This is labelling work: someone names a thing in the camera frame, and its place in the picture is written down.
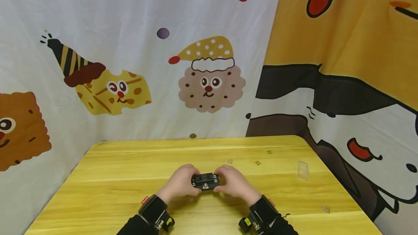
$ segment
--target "yellow table top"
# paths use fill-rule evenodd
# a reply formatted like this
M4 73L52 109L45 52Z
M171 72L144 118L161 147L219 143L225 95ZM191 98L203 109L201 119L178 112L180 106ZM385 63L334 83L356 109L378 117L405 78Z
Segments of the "yellow table top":
M282 215L291 214L287 220L301 235L381 234L297 136L96 144L25 234L115 235L179 166L192 163L206 173L228 159ZM298 161L308 164L308 180L297 177ZM233 235L241 234L238 222L249 210L241 199L206 191L177 199L168 212L176 221L172 235Z

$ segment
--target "yellow polka dot hat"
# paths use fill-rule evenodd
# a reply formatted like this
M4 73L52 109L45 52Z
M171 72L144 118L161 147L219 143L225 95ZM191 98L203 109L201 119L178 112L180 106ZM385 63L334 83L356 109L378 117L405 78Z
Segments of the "yellow polka dot hat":
M199 40L183 49L168 62L192 61L192 69L201 72L224 71L235 65L231 43L226 37L216 36Z

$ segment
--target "hand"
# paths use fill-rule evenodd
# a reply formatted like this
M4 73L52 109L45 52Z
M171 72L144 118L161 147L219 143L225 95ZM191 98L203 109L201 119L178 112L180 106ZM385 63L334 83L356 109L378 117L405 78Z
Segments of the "hand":
M156 195L167 205L176 197L197 196L201 189L194 188L191 182L195 174L200 174L200 172L192 164L180 166Z
M261 199L261 193L234 167L223 165L216 169L214 174L218 174L226 179L226 185L215 187L214 192L222 192L233 197L239 197L247 203L248 207L251 207Z

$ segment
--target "black sleeve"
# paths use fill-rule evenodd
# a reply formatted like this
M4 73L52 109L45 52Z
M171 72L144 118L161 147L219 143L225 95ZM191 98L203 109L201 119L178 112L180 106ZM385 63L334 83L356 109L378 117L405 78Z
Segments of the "black sleeve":
M281 215L277 216L276 221L274 222L273 226L270 229L268 234L272 235L299 235L292 225L290 225Z
M153 227L149 226L140 216L135 215L119 230L116 235L158 235Z

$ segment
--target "printed fabric backdrop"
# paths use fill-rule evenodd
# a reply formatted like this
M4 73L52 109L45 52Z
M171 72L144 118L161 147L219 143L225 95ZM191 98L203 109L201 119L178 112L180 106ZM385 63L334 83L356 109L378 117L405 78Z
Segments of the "printed fabric backdrop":
M103 140L245 136L278 0L0 0L0 227Z
M247 136L303 137L384 234L417 234L418 0L279 0Z

